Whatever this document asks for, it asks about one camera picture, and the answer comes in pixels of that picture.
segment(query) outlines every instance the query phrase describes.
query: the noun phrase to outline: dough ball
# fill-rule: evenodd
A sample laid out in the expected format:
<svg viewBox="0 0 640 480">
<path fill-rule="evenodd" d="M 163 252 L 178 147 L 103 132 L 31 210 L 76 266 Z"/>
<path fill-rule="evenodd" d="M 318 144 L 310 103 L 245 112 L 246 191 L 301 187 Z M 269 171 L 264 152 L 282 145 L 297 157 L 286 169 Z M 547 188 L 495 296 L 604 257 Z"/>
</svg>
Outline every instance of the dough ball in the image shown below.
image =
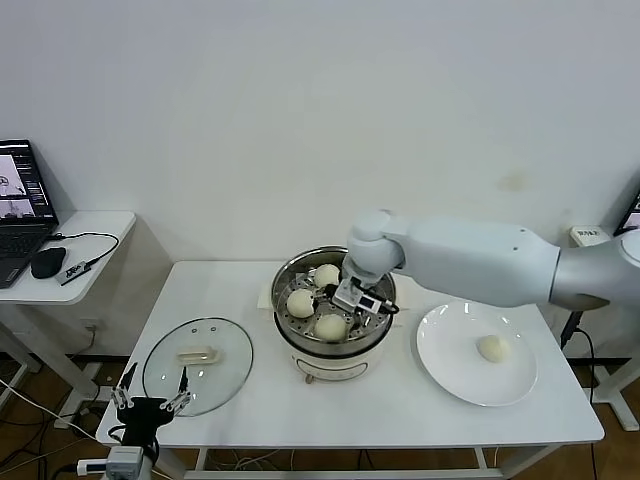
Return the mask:
<svg viewBox="0 0 640 480">
<path fill-rule="evenodd" d="M 498 335 L 487 335 L 478 340 L 478 352 L 485 359 L 493 363 L 504 362 L 511 353 L 509 343 Z"/>
<path fill-rule="evenodd" d="M 306 288 L 292 292 L 287 298 L 287 310 L 297 318 L 307 318 L 313 315 L 313 292 Z"/>
<path fill-rule="evenodd" d="M 322 315 L 316 322 L 313 333 L 328 342 L 336 342 L 342 340 L 347 334 L 347 322 L 335 313 Z"/>
<path fill-rule="evenodd" d="M 331 265 L 330 263 L 326 263 L 324 265 L 320 265 L 316 269 L 316 274 L 313 277 L 313 283 L 315 283 L 318 288 L 324 288 L 327 285 L 339 285 L 339 275 L 340 269 L 338 267 Z"/>
</svg>

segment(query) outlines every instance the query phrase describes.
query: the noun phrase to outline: computer mouse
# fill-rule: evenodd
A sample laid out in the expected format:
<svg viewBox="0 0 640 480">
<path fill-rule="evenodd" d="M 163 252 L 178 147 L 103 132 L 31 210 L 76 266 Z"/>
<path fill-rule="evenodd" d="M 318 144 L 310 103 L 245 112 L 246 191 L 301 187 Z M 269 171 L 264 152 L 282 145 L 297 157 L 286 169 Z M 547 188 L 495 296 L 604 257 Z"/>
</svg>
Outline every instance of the computer mouse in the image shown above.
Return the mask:
<svg viewBox="0 0 640 480">
<path fill-rule="evenodd" d="M 31 275 L 34 278 L 50 278 L 62 269 L 62 262 L 67 256 L 63 247 L 47 248 L 31 259 Z"/>
</svg>

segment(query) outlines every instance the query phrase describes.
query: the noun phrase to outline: white robotic arm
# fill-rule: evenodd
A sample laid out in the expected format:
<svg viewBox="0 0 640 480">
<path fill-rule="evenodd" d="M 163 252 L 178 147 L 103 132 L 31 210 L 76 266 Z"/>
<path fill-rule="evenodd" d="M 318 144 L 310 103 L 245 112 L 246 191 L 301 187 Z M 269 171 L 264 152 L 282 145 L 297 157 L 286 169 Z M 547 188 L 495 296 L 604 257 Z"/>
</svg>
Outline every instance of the white robotic arm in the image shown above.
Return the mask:
<svg viewBox="0 0 640 480">
<path fill-rule="evenodd" d="M 560 249 L 518 225 L 362 214 L 347 241 L 334 302 L 359 305 L 362 288 L 391 271 L 419 285 L 498 307 L 551 302 L 590 310 L 640 306 L 640 232 L 593 247 Z"/>
</svg>

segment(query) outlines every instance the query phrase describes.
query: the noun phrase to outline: wooden floor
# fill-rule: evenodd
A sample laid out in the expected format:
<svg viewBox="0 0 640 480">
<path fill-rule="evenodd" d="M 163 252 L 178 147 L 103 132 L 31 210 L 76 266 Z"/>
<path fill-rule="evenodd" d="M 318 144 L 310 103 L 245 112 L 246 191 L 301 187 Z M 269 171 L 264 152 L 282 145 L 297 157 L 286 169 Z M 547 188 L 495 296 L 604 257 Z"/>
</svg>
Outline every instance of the wooden floor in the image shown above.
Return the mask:
<svg viewBox="0 0 640 480">
<path fill-rule="evenodd" d="M 13 362 L 0 362 L 0 377 L 8 381 L 12 371 L 17 366 Z M 114 384 L 119 378 L 123 365 L 105 365 L 100 372 L 98 380 L 101 384 Z M 586 368 L 577 371 L 578 378 L 583 385 L 588 384 L 588 370 Z M 69 389 L 53 372 L 44 368 L 36 375 L 29 375 L 21 385 L 22 391 L 29 394 L 39 403 L 53 408 L 67 395 Z M 634 411 L 640 416 L 640 381 L 626 389 L 625 398 Z M 596 461 L 600 480 L 626 480 L 640 478 L 640 432 L 624 432 L 607 406 L 596 405 L 596 412 L 602 421 L 606 437 L 596 447 Z M 52 423 L 42 430 L 38 425 L 16 426 L 7 424 L 10 422 L 37 423 L 42 421 L 40 412 L 13 397 L 0 412 L 0 477 L 6 480 L 34 479 L 50 480 L 55 470 L 65 464 L 73 463 L 81 458 L 101 458 L 107 453 L 107 449 L 89 439 L 80 439 L 69 430 L 55 430 Z M 87 429 L 95 429 L 98 418 L 95 414 L 83 417 L 82 424 Z M 54 453 L 47 457 L 48 475 L 44 476 L 44 466 L 40 465 L 40 477 L 38 477 L 38 462 L 27 463 L 15 470 L 15 466 L 33 459 L 33 453 L 48 453 L 65 447 L 72 442 L 78 442 L 71 447 Z M 8 455 L 17 449 L 24 449 L 11 461 L 6 461 Z M 228 469 L 225 464 L 234 464 L 236 459 L 234 452 L 219 450 L 214 451 L 209 459 L 211 468 Z M 237 451 L 242 457 L 255 457 L 268 451 Z M 499 450 L 498 462 L 509 455 L 509 451 Z M 420 468 L 472 468 L 475 467 L 475 457 L 471 450 L 370 450 L 368 459 L 359 458 L 357 450 L 323 450 L 306 451 L 298 450 L 293 457 L 295 470 L 353 470 L 360 463 L 362 469 L 420 469 Z M 182 451 L 181 458 L 191 468 L 195 465 L 197 452 Z M 493 462 L 494 451 L 485 451 L 487 463 Z M 291 452 L 281 451 L 269 458 L 273 465 L 263 462 L 262 468 L 278 468 L 289 470 Z M 75 475 L 64 474 L 58 480 L 77 478 Z M 590 479 L 591 459 L 588 445 L 562 447 L 552 455 L 537 463 L 530 469 L 516 477 L 516 480 L 565 480 L 565 479 Z"/>
</svg>

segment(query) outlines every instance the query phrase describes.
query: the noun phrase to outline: laptop screen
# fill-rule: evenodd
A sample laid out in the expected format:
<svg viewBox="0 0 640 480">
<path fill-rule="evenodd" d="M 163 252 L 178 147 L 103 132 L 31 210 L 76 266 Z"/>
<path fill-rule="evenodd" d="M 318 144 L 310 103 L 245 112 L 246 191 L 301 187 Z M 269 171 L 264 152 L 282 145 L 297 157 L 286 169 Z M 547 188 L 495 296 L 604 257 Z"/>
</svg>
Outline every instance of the laptop screen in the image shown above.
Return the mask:
<svg viewBox="0 0 640 480">
<path fill-rule="evenodd" d="M 29 142 L 0 142 L 0 223 L 57 221 Z"/>
</svg>

